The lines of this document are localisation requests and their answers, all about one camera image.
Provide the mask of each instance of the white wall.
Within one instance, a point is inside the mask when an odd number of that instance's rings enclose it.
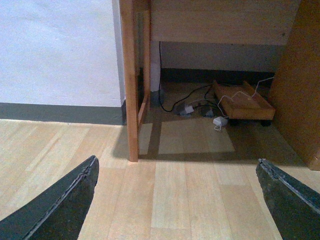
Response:
[[[120,107],[119,12],[119,0],[1,1],[0,102]]]
[[[162,42],[165,69],[275,72],[284,46]]]

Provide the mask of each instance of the white cable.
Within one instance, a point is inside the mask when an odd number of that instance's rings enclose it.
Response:
[[[246,96],[249,97],[249,98],[253,98],[253,97],[257,94],[257,89],[258,89],[258,87],[259,87],[259,83],[260,83],[260,82],[267,81],[267,80],[270,80],[270,79],[273,79],[273,78],[274,78],[274,76],[258,81],[258,83],[257,83],[257,85],[256,85],[256,88],[255,88],[255,91],[254,91],[254,94],[253,94],[252,96],[249,96],[248,94],[244,93],[243,91],[237,91],[232,97],[229,97],[229,96],[227,96],[227,95],[223,95],[223,96],[220,98],[220,101],[218,102],[217,107],[220,109],[220,111],[221,111],[221,113],[222,113],[222,115],[223,115],[224,117],[228,117],[228,116],[226,116],[226,115],[224,114],[224,112],[222,111],[222,109],[219,107],[219,104],[221,103],[221,100],[222,100],[224,97],[230,99],[232,102],[234,101],[234,97],[235,97],[236,95],[238,95],[238,94],[243,94],[243,95],[246,95]]]
[[[218,132],[221,132],[221,124],[220,125],[215,125],[215,127],[213,128],[214,130],[218,131]]]
[[[270,79],[273,79],[273,78],[275,78],[275,77],[272,76],[272,77],[269,77],[269,78],[266,78],[266,79],[263,79],[263,80],[258,81],[258,83],[257,83],[257,85],[256,85],[256,88],[255,88],[255,91],[254,91],[254,94],[253,94],[251,97],[253,97],[254,95],[256,95],[257,89],[258,89],[258,87],[259,87],[259,83],[264,82],[264,81],[267,81],[267,80],[270,80]]]

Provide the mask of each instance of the laminate floor plank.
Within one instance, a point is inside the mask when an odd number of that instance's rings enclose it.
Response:
[[[231,228],[212,162],[185,164],[193,240],[231,240]]]
[[[151,227],[190,229],[184,162],[156,163]]]
[[[115,206],[108,240],[148,240],[151,232],[156,163],[129,163]]]

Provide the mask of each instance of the wooden floor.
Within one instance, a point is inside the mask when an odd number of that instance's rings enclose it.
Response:
[[[174,102],[184,91],[172,89]],[[208,118],[152,109],[140,132],[141,160],[130,163],[125,126],[0,120],[0,219],[96,155],[99,178],[80,240],[280,240],[257,159],[318,192],[320,172],[274,126],[213,128]]]

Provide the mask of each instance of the gray baseboard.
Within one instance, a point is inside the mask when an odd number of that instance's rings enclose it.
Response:
[[[126,102],[121,107],[0,103],[0,119],[125,125]]]
[[[160,99],[161,99],[161,103],[163,104],[165,99],[165,91],[163,89],[160,90]],[[150,93],[150,107],[152,108],[160,107],[159,91],[152,91]]]

